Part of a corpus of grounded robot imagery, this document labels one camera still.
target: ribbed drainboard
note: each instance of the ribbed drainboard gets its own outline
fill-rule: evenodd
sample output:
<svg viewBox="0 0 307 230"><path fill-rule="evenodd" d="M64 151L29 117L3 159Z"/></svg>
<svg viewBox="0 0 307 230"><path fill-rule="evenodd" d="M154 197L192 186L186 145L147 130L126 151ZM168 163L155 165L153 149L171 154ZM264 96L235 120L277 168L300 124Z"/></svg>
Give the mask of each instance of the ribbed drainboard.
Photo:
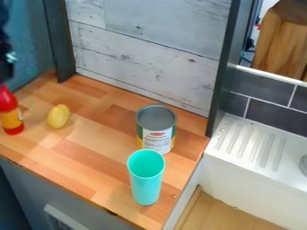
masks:
<svg viewBox="0 0 307 230"><path fill-rule="evenodd" d="M251 122L228 120L215 133L215 151L277 173L285 149L285 137L265 132Z"/></svg>

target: yellow lemon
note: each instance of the yellow lemon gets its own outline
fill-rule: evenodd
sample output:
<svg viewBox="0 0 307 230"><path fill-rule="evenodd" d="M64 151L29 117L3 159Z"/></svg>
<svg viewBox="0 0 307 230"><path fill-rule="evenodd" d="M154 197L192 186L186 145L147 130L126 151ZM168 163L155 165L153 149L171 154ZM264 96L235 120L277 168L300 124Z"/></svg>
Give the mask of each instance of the yellow lemon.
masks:
<svg viewBox="0 0 307 230"><path fill-rule="evenodd" d="M47 123L52 128L62 128L68 121L69 113L67 106L58 104L50 110L47 116Z"/></svg>

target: tin can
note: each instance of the tin can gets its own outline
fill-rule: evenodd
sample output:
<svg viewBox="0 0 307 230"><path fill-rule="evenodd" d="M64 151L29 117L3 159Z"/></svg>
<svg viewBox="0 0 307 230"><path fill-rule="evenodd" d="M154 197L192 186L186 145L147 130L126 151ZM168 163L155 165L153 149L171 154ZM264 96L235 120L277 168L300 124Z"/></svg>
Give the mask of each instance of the tin can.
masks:
<svg viewBox="0 0 307 230"><path fill-rule="evenodd" d="M175 145L176 114L162 104L145 106L136 114L136 145L165 155Z"/></svg>

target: plastic cup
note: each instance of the plastic cup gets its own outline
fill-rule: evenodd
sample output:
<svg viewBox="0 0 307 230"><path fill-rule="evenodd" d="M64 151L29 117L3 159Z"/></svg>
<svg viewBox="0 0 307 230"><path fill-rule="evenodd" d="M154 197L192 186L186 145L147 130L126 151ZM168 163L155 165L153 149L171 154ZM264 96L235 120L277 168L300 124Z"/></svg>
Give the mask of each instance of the plastic cup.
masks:
<svg viewBox="0 0 307 230"><path fill-rule="evenodd" d="M164 168L163 156L150 149L138 150L127 159L135 202L141 205L152 205L158 200Z"/></svg>

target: wooden shelf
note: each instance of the wooden shelf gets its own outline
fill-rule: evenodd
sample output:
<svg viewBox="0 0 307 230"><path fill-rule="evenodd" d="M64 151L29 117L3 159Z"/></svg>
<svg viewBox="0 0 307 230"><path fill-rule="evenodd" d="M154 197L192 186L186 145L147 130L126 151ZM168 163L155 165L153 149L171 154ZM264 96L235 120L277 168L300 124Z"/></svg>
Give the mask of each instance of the wooden shelf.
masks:
<svg viewBox="0 0 307 230"><path fill-rule="evenodd" d="M1 155L145 229L162 228L208 141L205 118L173 108L176 145L165 156L161 197L142 207L132 199L126 160L136 151L136 111L156 101L79 75L63 84L45 75L17 96L25 130L15 137L0 131ZM55 130L47 126L46 116L59 103L73 114L64 128Z"/></svg>

